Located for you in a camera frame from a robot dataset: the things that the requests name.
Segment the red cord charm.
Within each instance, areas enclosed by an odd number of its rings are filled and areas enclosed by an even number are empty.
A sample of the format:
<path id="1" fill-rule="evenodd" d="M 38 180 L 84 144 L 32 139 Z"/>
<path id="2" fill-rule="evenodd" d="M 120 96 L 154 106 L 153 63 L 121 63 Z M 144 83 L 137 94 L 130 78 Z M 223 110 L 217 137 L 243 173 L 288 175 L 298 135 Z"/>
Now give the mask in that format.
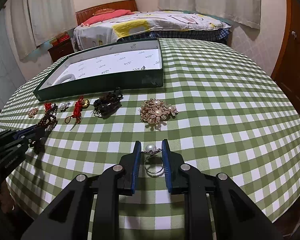
<path id="1" fill-rule="evenodd" d="M 69 124 L 71 119 L 75 119 L 77 124 L 81 123 L 82 111 L 90 106 L 90 101 L 81 96 L 75 103 L 74 111 L 71 116 L 65 119 L 65 123 Z"/>

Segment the pale jade bangle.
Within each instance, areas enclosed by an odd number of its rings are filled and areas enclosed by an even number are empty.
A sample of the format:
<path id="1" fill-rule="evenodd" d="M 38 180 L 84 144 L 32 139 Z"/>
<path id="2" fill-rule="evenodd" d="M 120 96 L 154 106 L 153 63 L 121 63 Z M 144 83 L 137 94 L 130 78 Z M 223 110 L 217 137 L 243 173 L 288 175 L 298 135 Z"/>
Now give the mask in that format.
<path id="1" fill-rule="evenodd" d="M 76 77 L 74 76 L 74 74 L 67 74 L 65 76 L 60 77 L 55 83 L 54 85 L 58 85 L 61 83 L 64 83 L 66 81 L 74 81 L 76 79 Z"/>

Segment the dark bead tassel charm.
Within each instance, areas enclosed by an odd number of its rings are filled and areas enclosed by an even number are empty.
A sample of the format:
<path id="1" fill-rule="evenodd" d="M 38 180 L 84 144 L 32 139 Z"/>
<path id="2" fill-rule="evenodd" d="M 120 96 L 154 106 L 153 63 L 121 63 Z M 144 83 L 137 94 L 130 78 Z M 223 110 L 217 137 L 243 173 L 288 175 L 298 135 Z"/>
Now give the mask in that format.
<path id="1" fill-rule="evenodd" d="M 48 115 L 55 115 L 58 111 L 58 106 L 54 103 L 44 103 L 45 113 Z"/>

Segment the pearl flower brooch small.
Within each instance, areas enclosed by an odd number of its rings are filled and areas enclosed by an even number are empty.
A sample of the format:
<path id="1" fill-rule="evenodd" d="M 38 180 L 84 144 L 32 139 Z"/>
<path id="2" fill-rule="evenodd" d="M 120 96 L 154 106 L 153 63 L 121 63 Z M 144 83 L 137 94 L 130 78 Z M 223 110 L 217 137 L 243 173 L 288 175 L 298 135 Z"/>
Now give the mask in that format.
<path id="1" fill-rule="evenodd" d="M 61 112 L 65 112 L 69 108 L 69 106 L 70 106 L 69 102 L 64 102 L 60 105 L 59 110 Z"/>

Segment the dark wooden nightstand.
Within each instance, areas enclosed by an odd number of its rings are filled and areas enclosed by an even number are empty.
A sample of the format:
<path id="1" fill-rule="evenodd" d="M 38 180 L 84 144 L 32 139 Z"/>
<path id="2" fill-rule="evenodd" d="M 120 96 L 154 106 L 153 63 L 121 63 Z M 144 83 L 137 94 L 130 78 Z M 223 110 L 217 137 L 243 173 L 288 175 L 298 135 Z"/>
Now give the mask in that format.
<path id="1" fill-rule="evenodd" d="M 74 48 L 72 46 L 71 39 L 68 38 L 61 43 L 51 47 L 47 51 L 50 54 L 51 60 L 53 62 L 56 62 L 61 57 L 74 53 Z"/>

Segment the green checked tablecloth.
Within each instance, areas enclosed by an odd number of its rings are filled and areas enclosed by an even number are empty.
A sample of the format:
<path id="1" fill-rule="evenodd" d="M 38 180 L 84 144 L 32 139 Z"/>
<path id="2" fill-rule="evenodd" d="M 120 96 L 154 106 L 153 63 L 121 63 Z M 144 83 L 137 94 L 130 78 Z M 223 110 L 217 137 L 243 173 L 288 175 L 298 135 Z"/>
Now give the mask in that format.
<path id="1" fill-rule="evenodd" d="M 40 142 L 29 142 L 25 160 L 3 181 L 26 214 L 0 222 L 0 239 L 15 239 L 18 229 L 22 238 L 77 175 L 101 175 L 132 153 L 136 141 L 139 175 L 135 193 L 119 196 L 119 239 L 185 239 L 184 196 L 171 195 L 166 186 L 165 139 L 200 172 L 227 174 L 274 225 L 294 204 L 300 196 L 300 116 L 284 92 L 251 59 L 223 44 L 159 43 L 162 87 L 39 101 L 33 91 L 60 59 L 11 96 L 0 113 L 0 132 L 52 127 Z M 90 101 L 81 123 L 66 124 L 81 96 Z M 151 98 L 174 105 L 178 114 L 157 125 L 141 122 L 139 109 Z M 58 106 L 55 115 L 45 113 L 50 102 Z M 64 102 L 70 106 L 61 112 Z"/>

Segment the red boxes on nightstand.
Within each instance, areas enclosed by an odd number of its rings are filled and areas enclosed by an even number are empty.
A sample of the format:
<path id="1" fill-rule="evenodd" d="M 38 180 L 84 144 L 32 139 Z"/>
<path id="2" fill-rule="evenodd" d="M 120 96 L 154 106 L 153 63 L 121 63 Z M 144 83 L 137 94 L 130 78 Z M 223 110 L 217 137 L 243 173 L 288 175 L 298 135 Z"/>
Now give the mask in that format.
<path id="1" fill-rule="evenodd" d="M 63 33 L 58 34 L 53 39 L 51 39 L 50 44 L 54 47 L 69 38 L 70 38 L 70 35 L 68 34 L 67 31 L 65 31 Z"/>

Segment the gold pearl flower brooch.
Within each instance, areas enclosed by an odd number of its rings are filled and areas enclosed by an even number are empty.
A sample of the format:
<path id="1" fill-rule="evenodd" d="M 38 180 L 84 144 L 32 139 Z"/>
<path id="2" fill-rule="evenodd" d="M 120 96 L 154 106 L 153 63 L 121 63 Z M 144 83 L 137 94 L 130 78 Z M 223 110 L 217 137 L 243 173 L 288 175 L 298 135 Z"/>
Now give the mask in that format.
<path id="1" fill-rule="evenodd" d="M 170 116 L 176 116 L 178 110 L 174 105 L 167 105 L 160 99 L 151 98 L 141 105 L 140 121 L 149 125 L 157 125 L 166 121 Z"/>

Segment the bed with patterned sheet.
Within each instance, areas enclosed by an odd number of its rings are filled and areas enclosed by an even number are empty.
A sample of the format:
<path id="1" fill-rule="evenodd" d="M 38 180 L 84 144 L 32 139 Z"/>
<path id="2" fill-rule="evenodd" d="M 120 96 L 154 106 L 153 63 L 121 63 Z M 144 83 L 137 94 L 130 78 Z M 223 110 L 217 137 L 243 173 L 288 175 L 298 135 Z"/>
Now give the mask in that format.
<path id="1" fill-rule="evenodd" d="M 90 26 L 77 26 L 74 38 L 80 50 L 143 38 L 190 38 L 226 43 L 231 25 L 210 16 L 182 11 L 133 12 Z"/>

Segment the white curtain left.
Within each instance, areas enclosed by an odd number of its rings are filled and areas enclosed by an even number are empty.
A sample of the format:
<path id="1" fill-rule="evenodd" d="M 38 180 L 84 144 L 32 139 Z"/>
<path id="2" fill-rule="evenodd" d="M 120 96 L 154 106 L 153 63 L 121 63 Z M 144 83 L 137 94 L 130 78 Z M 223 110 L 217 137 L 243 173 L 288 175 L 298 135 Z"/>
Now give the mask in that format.
<path id="1" fill-rule="evenodd" d="M 74 0 L 8 0 L 5 17 L 19 60 L 77 25 Z"/>

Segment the dark green tray box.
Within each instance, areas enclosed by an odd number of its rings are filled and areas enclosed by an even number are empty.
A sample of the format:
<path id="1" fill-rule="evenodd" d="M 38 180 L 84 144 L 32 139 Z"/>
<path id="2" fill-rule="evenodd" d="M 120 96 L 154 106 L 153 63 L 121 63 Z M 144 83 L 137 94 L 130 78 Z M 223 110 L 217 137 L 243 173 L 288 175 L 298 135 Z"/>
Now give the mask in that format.
<path id="1" fill-rule="evenodd" d="M 62 76 L 74 81 L 54 85 Z M 164 67 L 159 40 L 143 39 L 94 47 L 61 59 L 33 91 L 39 101 L 100 93 L 116 88 L 162 87 Z"/>

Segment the wooden headboard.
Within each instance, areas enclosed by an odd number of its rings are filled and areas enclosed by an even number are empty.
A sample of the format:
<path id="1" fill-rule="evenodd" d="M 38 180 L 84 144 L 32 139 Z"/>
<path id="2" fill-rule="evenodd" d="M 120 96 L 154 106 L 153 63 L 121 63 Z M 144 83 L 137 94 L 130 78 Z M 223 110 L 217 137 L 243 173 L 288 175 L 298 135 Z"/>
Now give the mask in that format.
<path id="1" fill-rule="evenodd" d="M 138 11 L 138 7 L 135 0 L 116 1 L 96 5 L 94 7 L 89 7 L 87 9 L 83 9 L 76 12 L 77 25 L 81 25 L 83 22 L 91 18 L 96 11 L 101 9 L 127 9 L 131 11 Z"/>

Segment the pink pillow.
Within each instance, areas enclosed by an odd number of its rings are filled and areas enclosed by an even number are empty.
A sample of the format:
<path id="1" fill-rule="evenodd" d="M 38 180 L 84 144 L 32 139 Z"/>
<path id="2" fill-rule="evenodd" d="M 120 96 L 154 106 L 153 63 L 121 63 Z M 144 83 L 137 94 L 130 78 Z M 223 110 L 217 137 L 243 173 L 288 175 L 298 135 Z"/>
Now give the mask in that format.
<path id="1" fill-rule="evenodd" d="M 84 21 L 83 23 L 81 23 L 80 26 L 86 27 L 86 26 L 90 26 L 94 23 L 110 20 L 112 18 L 121 17 L 121 16 L 125 16 L 125 15 L 133 15 L 133 14 L 134 14 L 133 12 L 131 12 L 130 10 L 126 10 L 126 9 L 113 10 L 111 12 L 93 16 L 93 17 L 87 19 L 86 21 Z"/>

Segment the orange patterned cushion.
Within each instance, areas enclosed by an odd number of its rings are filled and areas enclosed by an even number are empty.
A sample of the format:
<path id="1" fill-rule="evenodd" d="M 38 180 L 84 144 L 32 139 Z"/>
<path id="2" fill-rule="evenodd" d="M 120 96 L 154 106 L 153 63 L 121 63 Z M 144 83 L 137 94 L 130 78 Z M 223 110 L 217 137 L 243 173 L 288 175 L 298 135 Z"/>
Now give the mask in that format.
<path id="1" fill-rule="evenodd" d="M 99 16 L 99 15 L 103 15 L 103 14 L 108 14 L 108 13 L 111 13 L 111 12 L 114 12 L 115 10 L 114 9 L 111 9 L 111 8 L 103 8 L 103 9 L 99 9 L 97 11 L 95 11 L 93 13 L 93 16 Z"/>

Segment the wooden door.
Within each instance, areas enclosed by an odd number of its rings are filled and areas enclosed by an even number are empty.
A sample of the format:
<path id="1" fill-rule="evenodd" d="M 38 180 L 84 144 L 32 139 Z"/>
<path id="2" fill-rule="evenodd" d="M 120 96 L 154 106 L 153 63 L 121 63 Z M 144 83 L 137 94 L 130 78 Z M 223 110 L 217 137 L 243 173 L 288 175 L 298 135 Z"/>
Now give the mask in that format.
<path id="1" fill-rule="evenodd" d="M 300 114 L 300 3 L 286 0 L 286 26 L 271 78 Z"/>

